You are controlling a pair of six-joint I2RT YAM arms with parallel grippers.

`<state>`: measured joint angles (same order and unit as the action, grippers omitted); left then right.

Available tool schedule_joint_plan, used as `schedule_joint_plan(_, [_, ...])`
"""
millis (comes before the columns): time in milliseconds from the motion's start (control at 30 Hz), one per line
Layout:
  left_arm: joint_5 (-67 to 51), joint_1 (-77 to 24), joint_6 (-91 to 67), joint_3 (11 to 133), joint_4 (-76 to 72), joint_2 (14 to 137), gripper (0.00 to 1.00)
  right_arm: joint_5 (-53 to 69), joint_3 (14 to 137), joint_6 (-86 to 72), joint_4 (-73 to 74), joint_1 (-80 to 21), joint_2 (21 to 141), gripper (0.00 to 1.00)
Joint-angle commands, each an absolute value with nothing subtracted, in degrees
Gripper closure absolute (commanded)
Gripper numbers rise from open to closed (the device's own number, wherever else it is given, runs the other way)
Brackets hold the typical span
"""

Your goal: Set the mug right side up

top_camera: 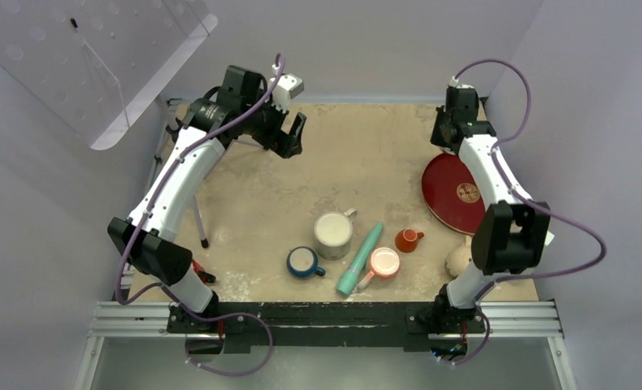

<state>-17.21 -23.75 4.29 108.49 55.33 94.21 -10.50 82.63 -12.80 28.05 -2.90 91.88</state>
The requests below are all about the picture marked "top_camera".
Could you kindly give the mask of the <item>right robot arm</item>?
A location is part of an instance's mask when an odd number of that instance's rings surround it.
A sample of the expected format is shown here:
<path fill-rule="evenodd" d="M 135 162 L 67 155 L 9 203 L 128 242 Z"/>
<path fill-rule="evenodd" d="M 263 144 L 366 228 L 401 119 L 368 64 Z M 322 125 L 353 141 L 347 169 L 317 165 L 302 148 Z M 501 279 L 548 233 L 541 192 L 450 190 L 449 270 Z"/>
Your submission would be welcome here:
<path fill-rule="evenodd" d="M 451 331 L 496 280 L 537 267 L 546 246 L 550 217 L 522 188 L 499 156 L 492 125 L 478 118 L 479 96 L 469 85 L 449 86 L 436 109 L 431 142 L 454 153 L 465 165 L 484 203 L 484 218 L 471 241 L 471 262 L 441 289 L 446 301 L 435 305 L 438 328 Z"/>

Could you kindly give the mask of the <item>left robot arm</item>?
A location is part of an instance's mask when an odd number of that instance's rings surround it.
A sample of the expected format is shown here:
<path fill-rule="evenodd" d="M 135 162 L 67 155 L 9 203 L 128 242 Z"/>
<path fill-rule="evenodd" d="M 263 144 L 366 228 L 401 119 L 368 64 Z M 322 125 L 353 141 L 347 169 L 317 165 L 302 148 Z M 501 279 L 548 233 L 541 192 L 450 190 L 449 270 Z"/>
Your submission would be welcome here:
<path fill-rule="evenodd" d="M 175 243 L 180 221 L 202 181 L 231 143 L 246 135 L 281 158 L 302 152 L 304 114 L 283 130 L 289 103 L 304 90 L 302 78 L 272 67 L 274 76 L 229 66 L 221 85 L 192 102 L 169 159 L 147 194 L 126 218 L 113 218 L 108 234 L 124 262 L 154 278 L 188 308 L 187 321 L 209 332 L 219 321 L 218 296 L 193 265 L 193 254 Z"/>

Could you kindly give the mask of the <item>large white cat mug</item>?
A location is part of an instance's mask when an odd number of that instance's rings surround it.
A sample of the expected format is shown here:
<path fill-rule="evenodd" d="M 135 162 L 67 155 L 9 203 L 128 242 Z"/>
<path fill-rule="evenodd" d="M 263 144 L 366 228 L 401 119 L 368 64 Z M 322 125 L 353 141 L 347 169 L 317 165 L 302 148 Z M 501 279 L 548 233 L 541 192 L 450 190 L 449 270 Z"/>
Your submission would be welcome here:
<path fill-rule="evenodd" d="M 315 250 L 321 258 L 339 260 L 347 255 L 354 234 L 354 220 L 358 211 L 329 211 L 314 223 Z"/>

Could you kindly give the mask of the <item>red glossy mug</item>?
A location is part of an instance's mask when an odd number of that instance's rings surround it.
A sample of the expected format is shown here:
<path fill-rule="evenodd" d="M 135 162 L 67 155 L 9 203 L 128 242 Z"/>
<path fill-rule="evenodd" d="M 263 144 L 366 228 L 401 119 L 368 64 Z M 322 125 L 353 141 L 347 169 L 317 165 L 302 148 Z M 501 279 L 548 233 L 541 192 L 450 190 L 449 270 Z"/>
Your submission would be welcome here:
<path fill-rule="evenodd" d="M 199 277 L 200 281 L 202 281 L 204 284 L 214 284 L 217 281 L 217 278 L 211 273 L 207 272 L 199 262 L 192 260 L 192 268 Z"/>

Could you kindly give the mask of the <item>blue mug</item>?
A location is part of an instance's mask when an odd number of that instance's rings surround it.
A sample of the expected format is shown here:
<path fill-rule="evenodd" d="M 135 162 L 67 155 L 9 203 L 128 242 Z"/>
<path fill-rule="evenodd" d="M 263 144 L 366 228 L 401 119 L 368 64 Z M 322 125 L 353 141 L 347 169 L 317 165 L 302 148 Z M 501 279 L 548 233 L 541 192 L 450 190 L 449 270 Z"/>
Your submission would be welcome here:
<path fill-rule="evenodd" d="M 288 253 L 286 267 L 288 272 L 298 279 L 326 275 L 326 271 L 319 265 L 317 253 L 306 246 L 298 246 Z"/>

